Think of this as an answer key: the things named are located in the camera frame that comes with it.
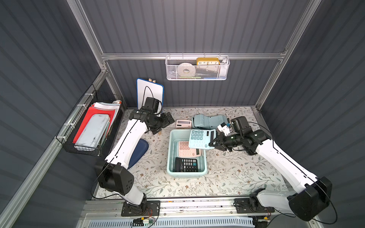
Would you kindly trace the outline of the teal calculator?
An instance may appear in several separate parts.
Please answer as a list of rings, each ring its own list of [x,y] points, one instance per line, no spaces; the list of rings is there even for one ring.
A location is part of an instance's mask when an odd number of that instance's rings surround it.
[[[214,149],[214,144],[211,146],[210,143],[216,136],[216,130],[193,129],[189,136],[189,147],[202,150]]]

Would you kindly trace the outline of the mint green storage box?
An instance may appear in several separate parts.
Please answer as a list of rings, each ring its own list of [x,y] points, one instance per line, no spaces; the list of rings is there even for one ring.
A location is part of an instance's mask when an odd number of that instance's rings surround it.
[[[191,129],[174,129],[170,132],[167,158],[167,173],[174,178],[200,178],[208,173],[206,151],[202,150],[201,156],[196,158],[198,172],[175,172],[175,159],[178,157],[178,143],[188,141]]]

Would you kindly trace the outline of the black calculator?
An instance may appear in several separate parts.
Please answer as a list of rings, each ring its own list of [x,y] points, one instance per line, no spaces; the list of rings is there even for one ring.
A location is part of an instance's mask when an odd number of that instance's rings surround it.
[[[196,159],[175,158],[174,172],[178,173],[195,173],[198,172],[198,164]]]

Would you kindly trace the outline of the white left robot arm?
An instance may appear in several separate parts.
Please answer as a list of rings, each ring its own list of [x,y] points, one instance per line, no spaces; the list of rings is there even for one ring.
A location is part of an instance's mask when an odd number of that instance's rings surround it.
[[[154,135],[175,120],[170,112],[154,114],[147,110],[133,110],[126,129],[106,159],[95,166],[99,186],[120,196],[133,206],[144,204],[146,196],[134,186],[134,176],[128,167],[141,137],[152,132]]]

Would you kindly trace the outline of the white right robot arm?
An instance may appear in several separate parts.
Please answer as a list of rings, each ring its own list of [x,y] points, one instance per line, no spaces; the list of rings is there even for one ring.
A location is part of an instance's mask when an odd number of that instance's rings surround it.
[[[306,170],[262,130],[229,136],[219,134],[209,145],[221,151],[242,146],[247,154],[258,154],[266,159],[292,186],[290,192],[273,192],[265,188],[254,191],[250,194],[253,211],[272,207],[291,211],[301,220],[310,221],[331,204],[331,181],[326,177],[319,179]]]

